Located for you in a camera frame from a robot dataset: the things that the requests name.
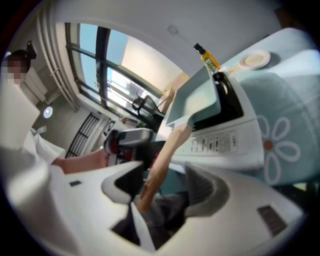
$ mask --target round plate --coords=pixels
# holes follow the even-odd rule
[[[267,65],[270,57],[270,53],[265,50],[250,51],[239,60],[239,67],[242,70],[257,70]]]

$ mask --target white shirt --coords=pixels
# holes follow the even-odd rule
[[[26,136],[23,148],[33,155],[41,157],[48,165],[58,157],[64,157],[65,150],[42,138],[39,134],[33,135],[30,130]]]

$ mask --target metal grille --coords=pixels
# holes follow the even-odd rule
[[[185,171],[189,204],[192,206],[206,201],[214,193],[212,181],[190,168],[190,166],[186,166]]]
[[[257,209],[257,211],[262,217],[264,223],[267,225],[273,237],[287,227],[286,223],[270,205],[260,207]]]
[[[66,154],[66,158],[78,157],[81,155],[81,151],[84,148],[88,137],[95,128],[99,119],[92,115],[92,113],[86,118],[80,127],[79,131],[75,135],[71,146]]]

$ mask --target window frame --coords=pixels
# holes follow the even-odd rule
[[[96,45],[95,45],[95,53],[92,53],[88,50],[85,50],[80,47],[80,23],[71,24],[71,23],[65,23],[65,37],[66,37],[66,49],[71,65],[71,70],[74,76],[74,81],[77,84],[77,87],[79,89],[79,92],[89,98],[90,100],[94,101],[95,103],[102,106],[104,109],[112,112],[113,114],[121,117],[122,115],[119,114],[116,110],[109,107],[107,102],[110,102],[111,104],[115,105],[116,107],[124,110],[131,116],[137,118],[138,120],[141,120],[139,116],[129,109],[125,108],[121,104],[115,102],[114,100],[108,98],[108,89],[117,91],[117,93],[123,95],[124,97],[127,97],[128,95],[125,95],[125,93],[121,92],[120,90],[117,90],[113,85],[108,83],[108,68],[111,68],[115,70],[116,72],[120,73],[124,77],[128,78],[132,82],[136,83],[138,86],[149,92],[150,94],[160,98],[161,94],[157,91],[153,90],[149,86],[147,86],[143,81],[137,79],[133,75],[131,75],[126,70],[120,68],[116,63],[113,63],[109,60],[107,60],[107,50],[108,50],[108,42],[109,37],[111,33],[111,29],[98,26],[97,27],[97,35],[96,35]],[[73,33],[73,39],[77,37],[77,42],[72,42],[71,33]],[[78,52],[79,54],[84,54],[90,58],[95,59],[96,63],[96,81],[98,84],[99,91],[95,90],[91,86],[87,85],[85,81],[82,81],[81,78],[79,78],[77,69],[79,70],[79,67],[76,68],[76,63],[73,57],[73,53]],[[101,102],[98,101],[94,96],[91,96],[87,91],[84,91],[82,87],[86,88],[87,90],[90,90],[96,94],[98,94],[101,98]]]

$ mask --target wooden handle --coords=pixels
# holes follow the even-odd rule
[[[191,131],[192,127],[190,125],[183,124],[175,127],[171,132],[144,183],[142,192],[136,204],[139,212],[143,213],[148,211],[156,192],[165,181],[172,156],[177,148],[189,138]]]

